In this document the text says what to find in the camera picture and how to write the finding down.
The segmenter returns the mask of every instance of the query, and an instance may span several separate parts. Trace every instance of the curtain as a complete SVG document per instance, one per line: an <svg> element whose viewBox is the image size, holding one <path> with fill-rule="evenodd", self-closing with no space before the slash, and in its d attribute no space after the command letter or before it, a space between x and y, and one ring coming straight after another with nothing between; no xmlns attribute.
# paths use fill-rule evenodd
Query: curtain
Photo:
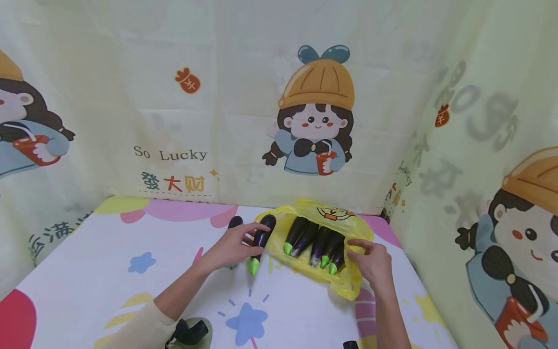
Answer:
<svg viewBox="0 0 558 349"><path fill-rule="evenodd" d="M110 195L380 214L465 7L0 6L0 297Z"/></svg>
<svg viewBox="0 0 558 349"><path fill-rule="evenodd" d="M556 348L556 1L469 7L383 212L462 348Z"/></svg>

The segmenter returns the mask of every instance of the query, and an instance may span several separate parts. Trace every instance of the purple blue star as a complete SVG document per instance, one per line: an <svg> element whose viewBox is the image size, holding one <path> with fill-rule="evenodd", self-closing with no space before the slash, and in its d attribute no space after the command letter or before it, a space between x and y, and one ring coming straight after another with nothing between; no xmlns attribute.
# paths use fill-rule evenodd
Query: purple blue star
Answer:
<svg viewBox="0 0 558 349"><path fill-rule="evenodd" d="M263 310L253 309L248 303L242 304L240 314L229 318L225 325L237 331L235 344L243 346L251 338L262 338L265 330L263 322L267 319L267 313Z"/></svg>
<svg viewBox="0 0 558 349"><path fill-rule="evenodd" d="M128 272L137 272L143 274L147 269L155 264L157 260L151 256L151 252L145 252L141 256L136 256L130 259L130 267Z"/></svg>

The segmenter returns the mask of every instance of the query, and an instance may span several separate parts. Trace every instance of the red cup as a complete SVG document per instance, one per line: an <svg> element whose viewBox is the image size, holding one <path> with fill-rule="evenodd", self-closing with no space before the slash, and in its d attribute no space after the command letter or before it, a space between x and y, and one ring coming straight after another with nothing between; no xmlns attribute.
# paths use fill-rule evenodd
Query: red cup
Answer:
<svg viewBox="0 0 558 349"><path fill-rule="evenodd" d="M337 156L337 153L335 151L332 151L331 154L329 154L329 155L328 155L327 152L322 152L322 153L319 153L318 155L316 155L316 160L318 161L318 173L320 174L320 176L329 176L330 174L333 173L333 171L324 172L324 163L328 159L333 159L336 156Z"/></svg>
<svg viewBox="0 0 558 349"><path fill-rule="evenodd" d="M517 299L515 299L514 297L508 297L506 306L504 307L504 310L502 310L502 314L500 314L500 317L498 318L498 320L496 320L494 326L496 327L496 330L500 334L500 337L504 340L504 343L506 343L506 346L509 349L514 349L514 347L512 347L512 345L506 340L504 331L508 329L508 326L511 324L512 320L515 320L518 323L527 324L527 327L529 327L531 336L533 338L541 342L547 342L549 340L548 334L538 321L535 321L533 323L527 321L527 318L529 316L531 316L531 314L529 314L529 311L525 309L517 301Z"/></svg>
<svg viewBox="0 0 558 349"><path fill-rule="evenodd" d="M38 144L46 144L49 141L49 138L45 135L36 135L36 141L33 141L29 137L21 138L12 143L13 147L22 152L25 156L27 156L31 161L33 161L38 166L48 166L52 165L58 160L60 160L59 156L50 155L48 159L42 159L35 153Z"/></svg>

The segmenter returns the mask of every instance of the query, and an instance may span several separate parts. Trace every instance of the yellow plastic bag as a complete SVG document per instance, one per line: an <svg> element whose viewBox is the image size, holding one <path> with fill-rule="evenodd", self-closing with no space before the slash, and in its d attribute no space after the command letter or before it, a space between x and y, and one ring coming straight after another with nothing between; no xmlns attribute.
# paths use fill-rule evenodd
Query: yellow plastic bag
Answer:
<svg viewBox="0 0 558 349"><path fill-rule="evenodd" d="M310 265L311 247L295 258L283 253L283 243L297 216L341 233L345 236L345 247L348 247L347 240L352 238L371 241L372 229L362 218L346 209L329 207L307 199L299 199L292 206L281 206L264 212L256 217L256 222L267 214L272 214L277 219L275 229L266 245L266 250L272 256L318 282L329 282L331 288L343 298L354 300L358 296L362 275L357 265L347 258L346 252L345 267L337 274L330 275L327 270ZM363 252L360 247L351 246L350 248L356 252Z"/></svg>

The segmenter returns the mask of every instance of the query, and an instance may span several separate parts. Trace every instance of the blue bow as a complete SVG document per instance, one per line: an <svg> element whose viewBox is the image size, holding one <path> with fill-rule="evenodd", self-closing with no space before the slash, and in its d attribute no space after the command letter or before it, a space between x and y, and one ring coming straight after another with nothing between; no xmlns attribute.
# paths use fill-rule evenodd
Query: blue bow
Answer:
<svg viewBox="0 0 558 349"><path fill-rule="evenodd" d="M308 64L318 59L332 59L343 64L349 60L349 57L350 51L345 45L332 46L325 50L324 53L321 54L321 57L318 55L316 50L309 45L303 45L299 48L299 59L304 64Z"/></svg>

